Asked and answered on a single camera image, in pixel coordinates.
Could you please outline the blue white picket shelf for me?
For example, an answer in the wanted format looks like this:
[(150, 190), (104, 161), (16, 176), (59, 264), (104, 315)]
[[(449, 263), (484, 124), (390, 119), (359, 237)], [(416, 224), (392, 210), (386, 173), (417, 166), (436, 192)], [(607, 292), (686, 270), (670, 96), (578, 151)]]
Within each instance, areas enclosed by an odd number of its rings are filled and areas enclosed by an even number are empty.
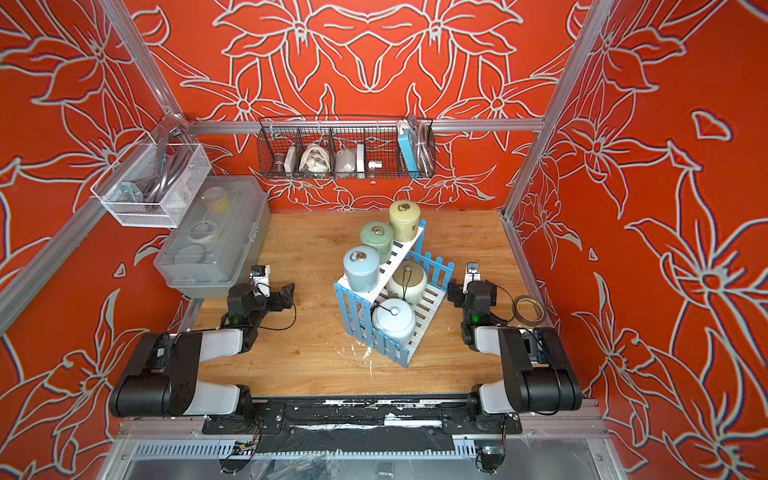
[(404, 368), (446, 298), (454, 272), (452, 262), (423, 250), (426, 227), (421, 220), (414, 239), (392, 243), (369, 290), (353, 290), (346, 276), (334, 284), (346, 333)]

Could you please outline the grey-blue tea canister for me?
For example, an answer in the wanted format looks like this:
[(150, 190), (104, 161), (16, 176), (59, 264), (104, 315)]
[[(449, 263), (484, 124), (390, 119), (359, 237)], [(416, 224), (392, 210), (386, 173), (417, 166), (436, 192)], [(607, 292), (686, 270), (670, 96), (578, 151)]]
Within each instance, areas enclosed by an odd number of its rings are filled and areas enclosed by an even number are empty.
[(368, 245), (359, 245), (347, 251), (343, 257), (347, 282), (351, 290), (370, 292), (378, 282), (380, 256)]

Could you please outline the yellow tea canister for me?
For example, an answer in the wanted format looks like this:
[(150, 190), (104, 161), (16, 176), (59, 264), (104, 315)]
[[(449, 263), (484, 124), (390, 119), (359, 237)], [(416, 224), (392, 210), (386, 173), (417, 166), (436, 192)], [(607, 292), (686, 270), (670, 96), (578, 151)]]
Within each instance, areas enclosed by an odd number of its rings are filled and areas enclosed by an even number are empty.
[(389, 224), (393, 230), (393, 240), (406, 243), (418, 234), (421, 209), (411, 200), (398, 200), (389, 207)]

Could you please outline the green tea canister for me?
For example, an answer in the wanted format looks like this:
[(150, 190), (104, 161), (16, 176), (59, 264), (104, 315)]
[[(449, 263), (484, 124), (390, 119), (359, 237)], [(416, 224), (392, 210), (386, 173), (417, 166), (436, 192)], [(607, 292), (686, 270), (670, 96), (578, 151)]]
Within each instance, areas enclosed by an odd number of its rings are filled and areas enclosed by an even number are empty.
[(371, 221), (360, 229), (361, 243), (378, 252), (381, 265), (386, 264), (391, 257), (393, 240), (394, 232), (387, 222)]

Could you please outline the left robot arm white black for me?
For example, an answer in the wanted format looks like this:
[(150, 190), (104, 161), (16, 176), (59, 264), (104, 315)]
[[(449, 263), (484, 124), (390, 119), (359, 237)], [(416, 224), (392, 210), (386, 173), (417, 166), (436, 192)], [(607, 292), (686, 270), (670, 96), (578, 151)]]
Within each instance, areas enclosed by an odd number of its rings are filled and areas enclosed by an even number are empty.
[(272, 290), (264, 283), (233, 286), (227, 312), (214, 329), (177, 334), (145, 333), (109, 397), (118, 418), (234, 417), (255, 422), (249, 388), (198, 378), (200, 365), (249, 352), (272, 312), (295, 308), (295, 285)]

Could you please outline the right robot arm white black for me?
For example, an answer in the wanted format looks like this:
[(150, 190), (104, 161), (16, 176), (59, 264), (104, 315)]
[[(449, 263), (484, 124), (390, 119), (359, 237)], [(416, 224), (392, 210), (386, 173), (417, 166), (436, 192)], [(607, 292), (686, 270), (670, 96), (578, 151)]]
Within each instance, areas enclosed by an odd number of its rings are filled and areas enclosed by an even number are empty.
[(489, 281), (448, 284), (448, 300), (462, 310), (464, 344), (501, 362), (501, 380), (473, 387), (470, 411), (554, 415), (580, 409), (583, 393), (556, 330), (512, 326), (492, 312), (497, 293), (498, 286)]

